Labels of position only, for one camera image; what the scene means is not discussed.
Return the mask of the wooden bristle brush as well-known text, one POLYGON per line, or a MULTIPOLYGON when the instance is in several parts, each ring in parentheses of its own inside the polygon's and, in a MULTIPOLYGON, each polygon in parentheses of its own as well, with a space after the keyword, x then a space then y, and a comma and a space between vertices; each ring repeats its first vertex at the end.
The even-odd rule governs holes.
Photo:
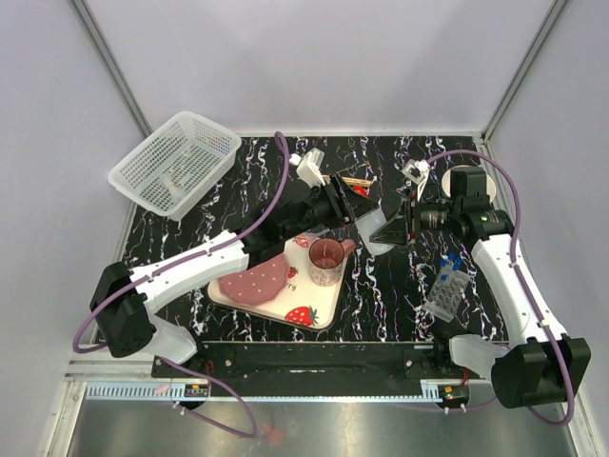
POLYGON ((342 179, 349 186, 359 186, 362 188, 370 188, 374 183, 374 180, 365 180, 345 176, 340 176, 340 179, 342 179))

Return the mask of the clear plastic funnel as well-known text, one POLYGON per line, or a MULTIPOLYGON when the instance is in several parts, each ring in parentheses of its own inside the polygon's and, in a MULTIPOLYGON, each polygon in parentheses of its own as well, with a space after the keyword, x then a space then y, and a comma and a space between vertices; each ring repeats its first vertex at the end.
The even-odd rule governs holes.
POLYGON ((304 232, 295 236, 292 241, 300 248, 310 249, 310 247, 318 240, 323 239, 329 233, 328 230, 320 232, 304 232))

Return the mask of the bundle of clear pipettes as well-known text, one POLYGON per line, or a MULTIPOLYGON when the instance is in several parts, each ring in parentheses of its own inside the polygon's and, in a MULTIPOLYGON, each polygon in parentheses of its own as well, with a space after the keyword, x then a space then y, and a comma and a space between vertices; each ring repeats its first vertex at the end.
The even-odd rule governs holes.
POLYGON ((188 182, 194 176, 196 149, 185 150, 172 162, 159 177, 161 184, 167 189, 171 199, 177 202, 189 193, 188 182))

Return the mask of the white squeeze bottle red cap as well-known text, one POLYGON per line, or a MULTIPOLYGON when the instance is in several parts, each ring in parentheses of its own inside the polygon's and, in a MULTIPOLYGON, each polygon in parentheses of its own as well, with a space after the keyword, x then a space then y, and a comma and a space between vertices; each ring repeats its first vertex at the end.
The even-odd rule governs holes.
POLYGON ((358 234, 370 255, 380 256, 393 249, 393 246, 373 242, 371 238, 371 236, 385 223, 386 218, 380 205, 377 205, 376 209, 368 212, 365 216, 359 218, 355 222, 358 234))

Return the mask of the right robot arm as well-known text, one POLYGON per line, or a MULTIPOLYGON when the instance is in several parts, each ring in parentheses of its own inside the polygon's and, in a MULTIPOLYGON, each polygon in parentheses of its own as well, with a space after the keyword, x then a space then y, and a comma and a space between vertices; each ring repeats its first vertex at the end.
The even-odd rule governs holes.
POLYGON ((464 368, 490 381, 506 408, 565 403, 569 409, 591 359, 582 338, 572 338, 545 303, 521 256, 519 217, 494 209, 489 177, 480 167, 459 166, 445 175, 449 190, 432 202, 423 200, 430 166, 409 161, 403 169, 412 189, 398 210, 371 240, 405 246, 422 231, 447 231, 469 249, 485 278, 507 327, 505 346, 479 335, 452 330, 432 353, 432 366, 443 377, 464 368))

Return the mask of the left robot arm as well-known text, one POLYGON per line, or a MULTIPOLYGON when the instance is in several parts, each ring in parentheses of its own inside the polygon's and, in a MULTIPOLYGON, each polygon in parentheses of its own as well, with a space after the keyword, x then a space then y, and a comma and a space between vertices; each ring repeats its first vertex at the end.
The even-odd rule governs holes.
POLYGON ((378 207, 336 175, 319 186, 283 179, 270 202, 196 248, 134 270, 106 267, 89 305, 104 348, 114 358, 166 357, 184 376, 198 375, 206 355, 189 330, 158 317, 161 308, 213 281, 234 305, 265 305, 287 287, 291 240, 317 226, 339 229, 378 207))

